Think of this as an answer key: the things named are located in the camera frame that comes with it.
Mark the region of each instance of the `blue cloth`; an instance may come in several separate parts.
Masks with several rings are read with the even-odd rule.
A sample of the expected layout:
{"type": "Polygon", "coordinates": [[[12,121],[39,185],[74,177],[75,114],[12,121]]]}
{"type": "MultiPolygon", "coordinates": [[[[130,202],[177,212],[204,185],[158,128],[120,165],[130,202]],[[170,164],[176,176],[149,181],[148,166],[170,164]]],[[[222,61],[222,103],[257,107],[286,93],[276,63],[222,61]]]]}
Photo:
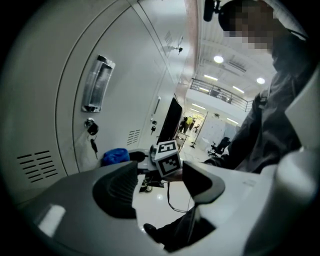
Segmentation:
{"type": "Polygon", "coordinates": [[[128,150],[125,148],[115,148],[104,153],[102,166],[109,166],[127,161],[130,161],[128,150]]]}

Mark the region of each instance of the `white locker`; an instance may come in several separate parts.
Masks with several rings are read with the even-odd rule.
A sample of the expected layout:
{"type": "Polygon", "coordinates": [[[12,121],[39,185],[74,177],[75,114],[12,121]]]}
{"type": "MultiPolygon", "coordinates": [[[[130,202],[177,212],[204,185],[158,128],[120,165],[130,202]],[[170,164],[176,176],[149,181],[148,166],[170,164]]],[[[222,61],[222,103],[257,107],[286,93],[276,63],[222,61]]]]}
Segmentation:
{"type": "Polygon", "coordinates": [[[185,30],[187,22],[185,1],[140,0],[138,2],[148,16],[168,58],[172,52],[177,51],[174,48],[178,46],[185,30]]]}
{"type": "Polygon", "coordinates": [[[103,34],[94,47],[77,90],[73,113],[73,140],[80,172],[100,164],[91,148],[86,119],[99,126],[98,159],[114,148],[138,147],[153,95],[161,79],[164,61],[136,12],[126,10],[103,34]],[[115,63],[100,113],[83,112],[82,98],[90,69],[97,56],[115,63]]]}
{"type": "Polygon", "coordinates": [[[130,6],[125,0],[114,2],[46,2],[21,30],[7,56],[0,78],[0,169],[17,204],[67,175],[60,147],[72,145],[57,141],[60,79],[73,47],[102,10],[116,7],[122,10],[120,15],[123,7],[130,6]]]}
{"type": "Polygon", "coordinates": [[[94,169],[110,149],[148,148],[158,140],[186,58],[182,52],[178,66],[171,66],[159,42],[167,33],[163,26],[179,38],[186,17],[161,24],[158,35],[145,18],[127,0],[56,0],[22,30],[0,78],[0,132],[6,135],[0,168],[16,203],[62,177],[94,169]],[[114,71],[101,112],[83,112],[86,80],[99,55],[115,63],[114,71]],[[151,136],[152,116],[157,125],[151,136]],[[84,126],[87,118],[99,126],[99,160],[84,126]]]}
{"type": "Polygon", "coordinates": [[[183,28],[180,47],[183,48],[182,52],[179,53],[177,50],[175,50],[168,58],[168,69],[170,70],[171,77],[175,85],[177,85],[179,82],[190,50],[189,31],[187,27],[183,28]]]}
{"type": "Polygon", "coordinates": [[[158,137],[164,125],[173,95],[175,93],[176,86],[172,81],[172,78],[165,70],[164,76],[161,81],[161,85],[155,95],[152,106],[149,110],[149,118],[147,118],[143,129],[143,135],[139,143],[139,148],[149,149],[152,144],[156,144],[158,137]],[[151,133],[152,126],[156,127],[156,130],[151,133]]]}

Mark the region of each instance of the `locker door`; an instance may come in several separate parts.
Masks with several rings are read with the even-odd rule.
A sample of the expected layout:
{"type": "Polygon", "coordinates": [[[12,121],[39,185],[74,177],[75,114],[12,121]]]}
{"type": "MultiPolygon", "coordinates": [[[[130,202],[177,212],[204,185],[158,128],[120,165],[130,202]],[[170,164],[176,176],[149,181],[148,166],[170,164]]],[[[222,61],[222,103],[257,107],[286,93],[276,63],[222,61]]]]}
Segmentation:
{"type": "Polygon", "coordinates": [[[139,143],[139,148],[149,149],[152,144],[157,143],[158,136],[160,135],[161,129],[164,125],[175,90],[176,86],[166,69],[159,90],[151,105],[149,118],[144,126],[143,137],[139,143]],[[151,134],[152,126],[155,126],[156,130],[151,134]]]}
{"type": "Polygon", "coordinates": [[[88,118],[99,126],[95,140],[98,159],[114,148],[138,147],[164,61],[150,34],[132,8],[126,10],[103,34],[84,67],[73,112],[73,142],[80,172],[99,166],[91,148],[88,118]],[[97,57],[115,63],[99,113],[82,111],[86,80],[97,57]]]}

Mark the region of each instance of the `office chair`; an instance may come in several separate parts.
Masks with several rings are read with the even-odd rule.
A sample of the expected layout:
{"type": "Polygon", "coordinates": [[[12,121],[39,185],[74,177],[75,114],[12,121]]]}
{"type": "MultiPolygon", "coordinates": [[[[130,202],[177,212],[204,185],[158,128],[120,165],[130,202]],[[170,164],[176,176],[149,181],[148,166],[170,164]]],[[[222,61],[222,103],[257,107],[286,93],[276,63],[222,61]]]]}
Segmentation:
{"type": "Polygon", "coordinates": [[[217,154],[222,155],[222,153],[224,152],[225,148],[231,143],[230,139],[228,137],[224,137],[221,142],[219,143],[218,146],[215,146],[216,143],[213,142],[213,145],[211,145],[211,150],[213,150],[213,152],[210,150],[208,151],[208,155],[209,156],[215,156],[217,157],[217,154]]]}

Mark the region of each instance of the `door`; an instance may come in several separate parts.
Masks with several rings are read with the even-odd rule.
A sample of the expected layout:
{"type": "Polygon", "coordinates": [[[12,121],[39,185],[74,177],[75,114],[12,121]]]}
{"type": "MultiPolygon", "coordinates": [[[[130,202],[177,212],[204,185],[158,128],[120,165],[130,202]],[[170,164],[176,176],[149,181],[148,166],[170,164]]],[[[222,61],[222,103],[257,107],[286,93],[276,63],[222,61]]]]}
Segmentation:
{"type": "Polygon", "coordinates": [[[165,63],[144,24],[130,7],[107,29],[92,50],[79,81],[73,112],[73,142],[80,172],[100,166],[103,154],[114,148],[135,149],[165,63]],[[115,63],[102,109],[99,113],[82,111],[88,74],[98,56],[115,63]],[[95,143],[97,158],[91,148],[88,118],[99,126],[95,143]]]}

